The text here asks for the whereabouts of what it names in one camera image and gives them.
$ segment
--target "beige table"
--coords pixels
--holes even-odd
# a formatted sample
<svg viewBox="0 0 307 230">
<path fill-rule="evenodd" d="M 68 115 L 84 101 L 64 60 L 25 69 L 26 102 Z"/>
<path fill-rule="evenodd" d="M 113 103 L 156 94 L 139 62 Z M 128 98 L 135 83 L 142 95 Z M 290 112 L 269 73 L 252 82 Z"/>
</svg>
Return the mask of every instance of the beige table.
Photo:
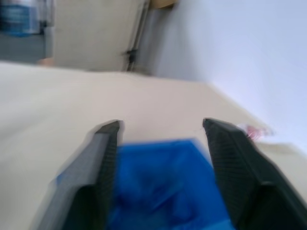
<svg viewBox="0 0 307 230">
<path fill-rule="evenodd" d="M 88 132 L 105 121 L 124 121 L 124 142 L 197 138 L 204 147 L 204 117 L 260 125 L 206 84 L 7 63 L 0 69 L 1 229 L 35 226 L 52 180 Z M 299 183 L 306 159 L 292 150 L 269 155 L 307 197 Z"/>
</svg>

